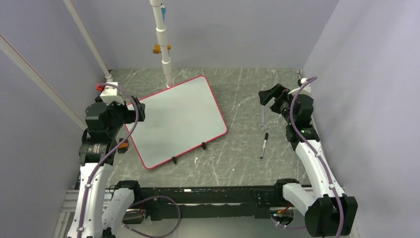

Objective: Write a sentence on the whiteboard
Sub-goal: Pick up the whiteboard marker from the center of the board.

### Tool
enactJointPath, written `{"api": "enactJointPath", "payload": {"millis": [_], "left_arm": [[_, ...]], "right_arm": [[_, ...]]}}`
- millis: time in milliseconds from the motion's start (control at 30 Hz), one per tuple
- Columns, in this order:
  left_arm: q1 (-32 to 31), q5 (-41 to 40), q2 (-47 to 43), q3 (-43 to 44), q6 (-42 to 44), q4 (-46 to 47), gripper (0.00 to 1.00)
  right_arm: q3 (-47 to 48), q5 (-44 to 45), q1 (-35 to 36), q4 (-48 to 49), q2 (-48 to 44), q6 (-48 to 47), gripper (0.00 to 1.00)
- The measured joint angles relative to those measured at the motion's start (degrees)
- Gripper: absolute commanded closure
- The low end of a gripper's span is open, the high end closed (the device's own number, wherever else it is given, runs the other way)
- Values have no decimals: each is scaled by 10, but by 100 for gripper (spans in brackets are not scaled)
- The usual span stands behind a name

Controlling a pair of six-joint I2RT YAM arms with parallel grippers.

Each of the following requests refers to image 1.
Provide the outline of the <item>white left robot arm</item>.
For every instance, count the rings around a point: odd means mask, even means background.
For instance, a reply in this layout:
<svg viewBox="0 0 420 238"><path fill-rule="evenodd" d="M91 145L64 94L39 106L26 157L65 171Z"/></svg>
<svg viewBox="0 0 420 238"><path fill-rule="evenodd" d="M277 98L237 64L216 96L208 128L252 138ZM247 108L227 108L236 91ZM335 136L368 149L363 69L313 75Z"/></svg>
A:
<svg viewBox="0 0 420 238"><path fill-rule="evenodd" d="M142 202L140 185L134 180L119 181L108 209L104 209L107 181L113 171L116 150L125 142L117 140L124 124L145 120L145 104L136 97L131 103L106 104L100 98L86 108L87 128L79 149L80 187L68 238L113 238L126 209Z"/></svg>

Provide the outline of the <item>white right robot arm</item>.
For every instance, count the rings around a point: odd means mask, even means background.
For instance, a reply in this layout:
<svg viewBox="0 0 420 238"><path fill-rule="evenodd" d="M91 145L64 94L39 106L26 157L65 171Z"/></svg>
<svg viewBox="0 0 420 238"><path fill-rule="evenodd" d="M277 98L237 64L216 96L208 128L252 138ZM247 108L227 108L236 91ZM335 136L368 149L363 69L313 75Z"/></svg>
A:
<svg viewBox="0 0 420 238"><path fill-rule="evenodd" d="M302 161L313 193L295 179L279 179L273 200L279 206L288 202L304 216L305 229L312 237L347 236L351 233L358 203L348 196L331 173L321 140L312 124L314 100L307 94L295 95L281 84L258 92L260 110L271 99L270 109L286 120L286 138Z"/></svg>

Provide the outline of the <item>black whiteboard marker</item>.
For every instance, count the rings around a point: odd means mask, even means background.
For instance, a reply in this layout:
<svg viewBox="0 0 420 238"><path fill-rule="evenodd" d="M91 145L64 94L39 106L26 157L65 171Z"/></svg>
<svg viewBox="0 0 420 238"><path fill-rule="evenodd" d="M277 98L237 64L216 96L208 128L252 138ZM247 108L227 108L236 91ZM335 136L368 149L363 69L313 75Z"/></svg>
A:
<svg viewBox="0 0 420 238"><path fill-rule="evenodd" d="M261 152L261 155L260 155L260 159L263 159L263 157L264 157L268 137L269 137L269 134L268 134L268 132L266 132L265 136L264 136L263 144L262 144L262 152Z"/></svg>

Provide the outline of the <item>red framed whiteboard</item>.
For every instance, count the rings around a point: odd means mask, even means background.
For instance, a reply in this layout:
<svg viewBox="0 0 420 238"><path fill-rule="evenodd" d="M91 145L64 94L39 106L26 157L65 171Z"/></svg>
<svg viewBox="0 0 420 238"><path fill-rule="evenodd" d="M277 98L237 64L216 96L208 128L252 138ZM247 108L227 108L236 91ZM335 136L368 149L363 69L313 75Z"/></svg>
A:
<svg viewBox="0 0 420 238"><path fill-rule="evenodd" d="M146 118L131 139L143 166L154 169L228 132L226 121L204 75L186 80L140 100Z"/></svg>

